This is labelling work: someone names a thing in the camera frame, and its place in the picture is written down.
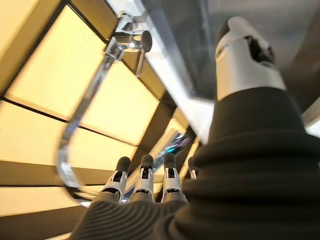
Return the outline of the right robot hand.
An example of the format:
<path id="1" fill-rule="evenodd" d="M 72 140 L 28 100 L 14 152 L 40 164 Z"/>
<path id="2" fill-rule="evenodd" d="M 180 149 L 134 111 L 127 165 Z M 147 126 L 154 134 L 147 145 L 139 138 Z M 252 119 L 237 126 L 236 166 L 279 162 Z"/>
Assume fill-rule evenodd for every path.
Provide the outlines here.
<path id="1" fill-rule="evenodd" d="M 163 203 L 140 190 L 127 204 L 107 187 L 72 240 L 317 240 L 320 140 L 306 132 L 269 43 L 242 17 L 215 52 L 209 140 Z"/>

